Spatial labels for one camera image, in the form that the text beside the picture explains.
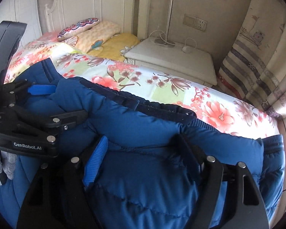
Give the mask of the left grey gloved hand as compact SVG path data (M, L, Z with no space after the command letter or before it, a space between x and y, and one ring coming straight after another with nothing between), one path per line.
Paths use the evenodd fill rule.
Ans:
M14 179L16 161L16 154L0 151L0 186Z

